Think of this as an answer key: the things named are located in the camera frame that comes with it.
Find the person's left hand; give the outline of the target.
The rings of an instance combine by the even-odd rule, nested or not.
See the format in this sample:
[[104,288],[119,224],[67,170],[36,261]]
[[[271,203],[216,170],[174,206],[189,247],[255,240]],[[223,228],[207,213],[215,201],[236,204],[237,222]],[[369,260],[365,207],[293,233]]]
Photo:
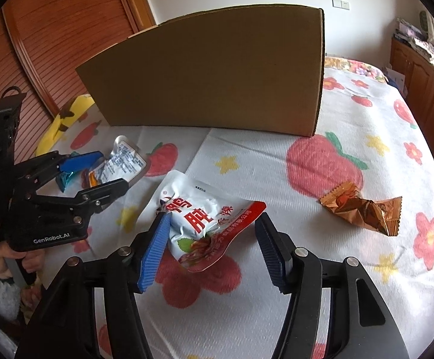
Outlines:
[[45,250],[18,252],[3,241],[0,243],[0,279],[6,280],[14,276],[18,260],[27,273],[40,271],[44,266],[45,257]]

